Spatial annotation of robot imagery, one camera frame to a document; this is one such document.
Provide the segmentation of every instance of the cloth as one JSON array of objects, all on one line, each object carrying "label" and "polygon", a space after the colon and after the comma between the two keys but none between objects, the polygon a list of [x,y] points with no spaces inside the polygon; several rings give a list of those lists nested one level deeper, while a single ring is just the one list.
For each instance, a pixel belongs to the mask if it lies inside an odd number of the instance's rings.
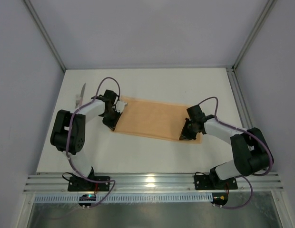
[{"label": "cloth", "polygon": [[196,140],[179,140],[185,118],[188,117],[188,106],[130,97],[122,97],[121,100],[128,105],[114,132],[181,143],[201,143],[202,134],[197,134]]}]

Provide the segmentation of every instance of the tan fabric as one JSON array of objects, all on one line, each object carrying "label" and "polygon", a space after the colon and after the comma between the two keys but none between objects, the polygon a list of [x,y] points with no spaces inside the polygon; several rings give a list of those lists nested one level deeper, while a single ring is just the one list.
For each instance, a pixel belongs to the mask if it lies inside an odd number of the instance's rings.
[{"label": "tan fabric", "polygon": [[201,143],[201,134],[197,134],[196,140],[179,140],[185,118],[188,117],[188,106],[129,97],[122,97],[121,100],[128,105],[114,132],[181,143]]}]

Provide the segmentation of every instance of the table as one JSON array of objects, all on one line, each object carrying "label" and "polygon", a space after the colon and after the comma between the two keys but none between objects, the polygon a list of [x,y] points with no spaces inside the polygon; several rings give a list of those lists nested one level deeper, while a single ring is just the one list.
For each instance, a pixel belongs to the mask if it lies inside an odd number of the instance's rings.
[{"label": "table", "polygon": [[[111,76],[118,80],[121,95],[193,106],[217,96],[218,116],[241,126],[225,68],[196,69],[111,69],[67,70],[51,119],[37,172],[71,171],[66,157],[50,144],[50,135],[58,110],[74,110],[76,94],[86,83],[83,103],[94,96],[100,81]],[[118,91],[107,80],[106,89]],[[201,105],[205,114],[213,114],[215,101]],[[207,172],[232,159],[231,146],[210,135],[201,144],[186,144],[111,132],[96,117],[86,126],[86,156],[96,172]]]}]

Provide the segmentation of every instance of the metal grate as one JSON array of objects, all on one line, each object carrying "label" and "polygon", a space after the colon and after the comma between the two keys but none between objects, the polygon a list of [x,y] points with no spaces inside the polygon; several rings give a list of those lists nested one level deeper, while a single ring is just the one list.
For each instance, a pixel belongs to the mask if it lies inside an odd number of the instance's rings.
[{"label": "metal grate", "polygon": [[[82,194],[38,194],[35,203],[78,203]],[[105,194],[97,194],[100,201]],[[212,193],[148,193],[148,194],[112,194],[104,203],[171,203],[171,202],[210,202]]]}]

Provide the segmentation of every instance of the white backdrop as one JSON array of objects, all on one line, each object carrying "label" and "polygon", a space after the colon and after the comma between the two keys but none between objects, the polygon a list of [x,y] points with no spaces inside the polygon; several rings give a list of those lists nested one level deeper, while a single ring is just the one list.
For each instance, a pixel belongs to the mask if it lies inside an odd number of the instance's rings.
[{"label": "white backdrop", "polygon": [[67,69],[233,65],[266,0],[31,0]]}]

